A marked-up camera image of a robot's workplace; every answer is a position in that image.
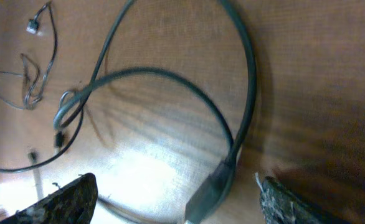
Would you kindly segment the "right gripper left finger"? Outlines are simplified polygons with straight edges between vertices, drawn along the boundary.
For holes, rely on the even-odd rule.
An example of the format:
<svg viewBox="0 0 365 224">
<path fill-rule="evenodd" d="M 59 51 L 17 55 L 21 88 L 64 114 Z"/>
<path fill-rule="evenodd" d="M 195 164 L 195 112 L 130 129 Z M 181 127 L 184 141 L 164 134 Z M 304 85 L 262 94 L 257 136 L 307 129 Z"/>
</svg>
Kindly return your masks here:
<svg viewBox="0 0 365 224">
<path fill-rule="evenodd" d="M 86 173 L 37 203 L 1 221 L 2 224 L 89 224 L 98 199 L 93 173 Z"/>
</svg>

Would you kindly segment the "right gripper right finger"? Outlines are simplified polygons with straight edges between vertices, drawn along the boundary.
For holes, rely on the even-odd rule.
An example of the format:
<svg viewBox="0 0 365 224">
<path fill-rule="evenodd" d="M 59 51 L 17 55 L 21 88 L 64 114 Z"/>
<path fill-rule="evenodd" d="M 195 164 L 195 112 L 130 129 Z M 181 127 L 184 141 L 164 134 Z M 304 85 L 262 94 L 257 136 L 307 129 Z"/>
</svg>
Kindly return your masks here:
<svg viewBox="0 0 365 224">
<path fill-rule="evenodd" d="M 276 178 L 266 176 L 260 187 L 260 206 L 266 224 L 342 224 L 338 218 L 293 193 Z"/>
</svg>

